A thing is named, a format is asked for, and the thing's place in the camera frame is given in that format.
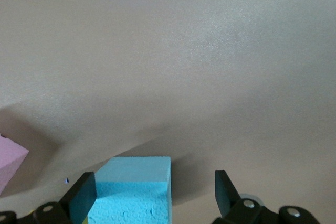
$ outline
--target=gray surface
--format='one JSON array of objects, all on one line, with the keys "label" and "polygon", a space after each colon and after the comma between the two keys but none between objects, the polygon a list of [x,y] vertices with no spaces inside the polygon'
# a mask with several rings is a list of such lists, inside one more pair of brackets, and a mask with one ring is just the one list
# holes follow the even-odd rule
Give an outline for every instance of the gray surface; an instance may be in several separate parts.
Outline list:
[{"label": "gray surface", "polygon": [[271,210],[332,224],[335,13],[336,0],[0,0],[0,132],[30,150],[1,208],[25,215],[111,156],[168,155],[174,223],[219,215],[225,169]]}]

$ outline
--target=screw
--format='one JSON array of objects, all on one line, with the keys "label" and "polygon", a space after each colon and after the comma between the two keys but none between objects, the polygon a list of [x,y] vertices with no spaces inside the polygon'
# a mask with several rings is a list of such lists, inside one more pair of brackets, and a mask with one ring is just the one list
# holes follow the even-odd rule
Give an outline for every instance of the screw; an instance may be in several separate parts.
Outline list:
[{"label": "screw", "polygon": [[49,212],[50,210],[52,210],[53,206],[46,206],[42,209],[43,212]]},{"label": "screw", "polygon": [[254,208],[254,203],[249,199],[244,200],[244,205],[245,207]]},{"label": "screw", "polygon": [[296,210],[295,208],[292,208],[292,207],[287,208],[287,212],[294,217],[300,217],[300,215],[301,215],[298,210]]}]

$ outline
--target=purple block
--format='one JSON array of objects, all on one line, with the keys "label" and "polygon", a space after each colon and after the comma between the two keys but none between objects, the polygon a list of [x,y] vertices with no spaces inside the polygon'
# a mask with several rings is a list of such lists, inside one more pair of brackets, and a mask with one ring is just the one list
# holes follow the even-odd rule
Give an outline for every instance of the purple block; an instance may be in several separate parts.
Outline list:
[{"label": "purple block", "polygon": [[28,150],[0,135],[0,194],[27,154]]}]

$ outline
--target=blue block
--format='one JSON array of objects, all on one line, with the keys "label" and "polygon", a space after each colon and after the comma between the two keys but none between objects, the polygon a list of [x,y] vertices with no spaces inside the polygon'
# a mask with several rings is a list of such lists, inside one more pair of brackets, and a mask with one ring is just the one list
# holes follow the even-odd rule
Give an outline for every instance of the blue block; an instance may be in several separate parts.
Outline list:
[{"label": "blue block", "polygon": [[171,224],[170,157],[114,157],[97,171],[89,224]]}]

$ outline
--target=blue foam block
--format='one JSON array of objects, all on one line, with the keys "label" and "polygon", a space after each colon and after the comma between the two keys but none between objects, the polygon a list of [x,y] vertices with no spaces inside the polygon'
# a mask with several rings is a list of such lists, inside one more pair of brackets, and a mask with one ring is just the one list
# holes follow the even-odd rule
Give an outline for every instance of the blue foam block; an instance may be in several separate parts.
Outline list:
[{"label": "blue foam block", "polygon": [[114,157],[96,173],[89,224],[171,224],[170,157]]}]

